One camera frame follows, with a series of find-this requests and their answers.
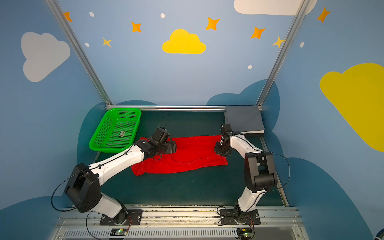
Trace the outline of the red t shirt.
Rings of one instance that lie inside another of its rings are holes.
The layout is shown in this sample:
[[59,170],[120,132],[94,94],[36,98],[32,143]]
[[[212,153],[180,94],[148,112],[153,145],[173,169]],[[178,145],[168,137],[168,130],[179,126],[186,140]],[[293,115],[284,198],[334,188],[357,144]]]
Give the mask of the red t shirt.
[[175,174],[201,168],[227,166],[226,157],[215,152],[221,136],[174,138],[177,150],[173,154],[155,156],[131,166],[135,176],[148,174]]

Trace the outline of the green plastic mesh basket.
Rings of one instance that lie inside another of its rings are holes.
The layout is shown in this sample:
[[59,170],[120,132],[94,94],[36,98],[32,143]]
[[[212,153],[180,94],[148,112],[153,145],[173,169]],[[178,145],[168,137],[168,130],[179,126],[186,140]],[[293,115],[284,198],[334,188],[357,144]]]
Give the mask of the green plastic mesh basket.
[[136,108],[108,110],[95,130],[89,147],[103,153],[120,153],[134,142],[142,112]]

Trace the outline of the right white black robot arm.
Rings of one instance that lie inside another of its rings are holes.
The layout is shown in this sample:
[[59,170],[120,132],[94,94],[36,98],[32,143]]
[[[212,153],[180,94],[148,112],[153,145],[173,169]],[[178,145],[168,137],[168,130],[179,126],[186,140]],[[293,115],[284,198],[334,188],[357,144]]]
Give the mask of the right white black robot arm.
[[228,217],[223,217],[222,225],[245,224],[257,221],[256,206],[261,198],[278,183],[273,154],[267,153],[249,142],[243,135],[222,136],[215,144],[215,153],[228,157],[232,150],[244,158],[245,189]]

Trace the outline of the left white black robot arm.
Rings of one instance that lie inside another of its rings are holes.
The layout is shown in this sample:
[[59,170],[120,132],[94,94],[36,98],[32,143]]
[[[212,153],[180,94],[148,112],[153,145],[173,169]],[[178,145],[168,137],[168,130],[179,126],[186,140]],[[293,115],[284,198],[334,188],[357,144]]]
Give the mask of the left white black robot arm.
[[114,225],[124,225],[129,218],[127,208],[118,200],[103,194],[101,186],[135,164],[176,151],[175,141],[139,140],[104,161],[76,165],[65,187],[65,194],[80,213],[97,212]]

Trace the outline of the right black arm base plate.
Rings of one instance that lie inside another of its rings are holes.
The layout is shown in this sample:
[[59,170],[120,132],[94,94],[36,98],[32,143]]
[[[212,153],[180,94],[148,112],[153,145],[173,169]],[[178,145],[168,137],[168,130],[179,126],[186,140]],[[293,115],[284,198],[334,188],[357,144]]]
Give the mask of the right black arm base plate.
[[224,225],[260,225],[261,219],[259,212],[253,210],[250,212],[241,212],[238,209],[220,209],[220,220],[218,226]]

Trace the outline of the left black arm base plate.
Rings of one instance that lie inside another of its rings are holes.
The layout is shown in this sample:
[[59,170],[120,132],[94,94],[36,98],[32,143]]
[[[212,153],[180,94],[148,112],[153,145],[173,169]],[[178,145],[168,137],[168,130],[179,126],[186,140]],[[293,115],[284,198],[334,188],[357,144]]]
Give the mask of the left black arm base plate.
[[138,226],[142,219],[142,210],[122,209],[115,217],[102,215],[100,226]]

